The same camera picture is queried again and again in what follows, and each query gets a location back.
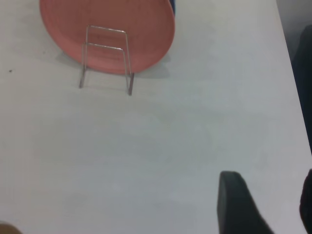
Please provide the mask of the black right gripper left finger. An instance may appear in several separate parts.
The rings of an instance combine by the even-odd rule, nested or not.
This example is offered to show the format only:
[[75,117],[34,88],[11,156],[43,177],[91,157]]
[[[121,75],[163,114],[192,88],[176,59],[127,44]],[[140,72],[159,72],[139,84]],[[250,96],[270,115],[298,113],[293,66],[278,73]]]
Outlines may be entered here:
[[219,176],[217,218],[220,234],[272,234],[240,173]]

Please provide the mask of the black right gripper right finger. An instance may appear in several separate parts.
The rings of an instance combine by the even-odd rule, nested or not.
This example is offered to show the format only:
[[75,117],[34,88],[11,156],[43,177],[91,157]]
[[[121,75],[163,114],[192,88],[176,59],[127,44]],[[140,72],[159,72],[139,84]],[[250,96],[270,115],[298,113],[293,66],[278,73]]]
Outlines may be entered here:
[[300,217],[308,234],[312,234],[312,170],[310,169],[305,178],[300,206]]

